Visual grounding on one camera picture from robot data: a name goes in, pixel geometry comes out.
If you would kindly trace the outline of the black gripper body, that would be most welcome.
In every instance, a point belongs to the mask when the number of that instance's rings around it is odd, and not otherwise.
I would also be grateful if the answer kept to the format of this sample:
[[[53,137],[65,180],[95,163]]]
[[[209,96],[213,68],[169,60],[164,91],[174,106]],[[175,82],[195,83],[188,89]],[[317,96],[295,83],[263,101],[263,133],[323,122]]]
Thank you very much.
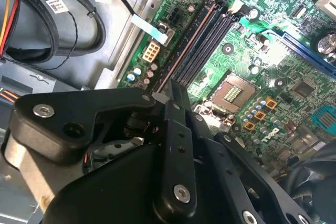
[[[67,185],[43,223],[216,223],[201,166],[191,145],[138,147]]]

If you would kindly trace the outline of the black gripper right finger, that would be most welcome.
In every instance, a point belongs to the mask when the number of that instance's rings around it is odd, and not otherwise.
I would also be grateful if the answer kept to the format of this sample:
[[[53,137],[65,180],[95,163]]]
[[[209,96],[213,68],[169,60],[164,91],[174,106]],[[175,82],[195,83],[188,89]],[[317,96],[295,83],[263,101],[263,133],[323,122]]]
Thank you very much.
[[[228,134],[213,135],[205,120],[191,110],[181,87],[194,153],[201,158],[199,196],[216,223],[312,223],[305,211]]]

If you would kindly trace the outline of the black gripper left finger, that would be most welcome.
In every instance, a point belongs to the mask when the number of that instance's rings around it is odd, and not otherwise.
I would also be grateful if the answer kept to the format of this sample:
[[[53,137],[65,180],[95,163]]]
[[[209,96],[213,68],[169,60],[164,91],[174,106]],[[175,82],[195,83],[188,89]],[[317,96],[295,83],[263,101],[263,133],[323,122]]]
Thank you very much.
[[[196,210],[186,88],[29,94],[14,104],[1,155],[44,223],[181,223]]]

